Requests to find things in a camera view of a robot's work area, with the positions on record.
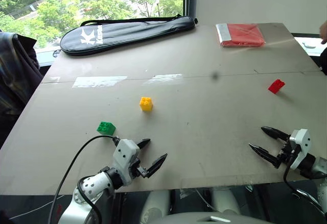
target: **red plastic bag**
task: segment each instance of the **red plastic bag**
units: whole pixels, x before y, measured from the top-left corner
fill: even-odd
[[[217,24],[218,37],[221,46],[227,47],[259,47],[265,44],[265,39],[257,24]]]

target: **yellow lego brick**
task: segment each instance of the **yellow lego brick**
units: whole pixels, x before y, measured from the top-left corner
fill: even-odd
[[[139,106],[143,111],[151,111],[152,110],[152,101],[150,97],[142,97]]]

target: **table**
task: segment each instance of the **table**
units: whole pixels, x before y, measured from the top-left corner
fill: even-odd
[[[186,41],[199,34],[204,40],[209,29],[214,32],[211,26],[199,26],[189,37],[184,33],[177,38]],[[281,143],[264,134],[260,126],[288,133],[307,128],[313,140],[310,153],[326,157],[326,77],[302,48],[285,38],[281,42],[288,48],[276,44],[277,48],[267,41],[268,46],[261,49],[262,52],[247,48],[222,49],[213,36],[214,45],[210,41],[197,45],[199,52],[203,52],[202,48],[208,50],[207,56],[199,59],[198,52],[193,55],[180,52],[179,62],[174,59],[175,52],[167,51],[168,38],[130,49],[124,47],[123,51],[116,49],[113,53],[82,57],[78,60],[81,65],[92,68],[74,72],[69,70],[77,65],[77,58],[61,55],[0,150],[0,194],[53,194],[77,150],[97,135],[100,121],[112,122],[121,138],[152,139],[140,154],[144,167],[168,153],[162,168],[150,179],[136,179],[120,191],[279,182],[285,166],[275,169],[248,146],[253,143],[271,154],[278,153]],[[160,46],[166,49],[167,65],[159,55]],[[147,56],[155,50],[161,62]],[[144,63],[140,61],[139,66],[133,66],[141,59],[141,53]],[[107,65],[104,58],[112,65]],[[124,65],[119,62],[122,58],[126,58]],[[66,67],[62,72],[61,65]],[[148,72],[141,71],[147,67]],[[218,78],[213,77],[212,72],[218,72]],[[158,76],[162,74],[179,75]],[[51,82],[54,76],[60,79]],[[86,76],[127,77],[104,85],[74,87],[76,77]],[[278,95],[267,90],[275,79],[286,83]],[[140,110],[141,96],[152,97],[151,113]],[[82,176],[110,166],[114,149],[107,139],[99,139],[86,147],[61,193],[71,194]],[[302,177],[291,172],[289,179]]]

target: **white logo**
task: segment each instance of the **white logo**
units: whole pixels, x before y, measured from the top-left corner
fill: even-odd
[[[82,34],[81,36],[84,39],[81,39],[81,43],[86,43],[86,44],[103,44],[103,38],[102,38],[102,25],[98,25],[98,30],[97,30],[97,37],[95,37],[94,35],[94,30],[92,30],[92,32],[87,35],[86,32],[84,31],[84,29],[82,29]]]

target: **window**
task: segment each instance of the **window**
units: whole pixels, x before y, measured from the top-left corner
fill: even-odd
[[[183,14],[183,0],[0,0],[0,29],[37,40],[51,51],[70,29],[89,19]]]

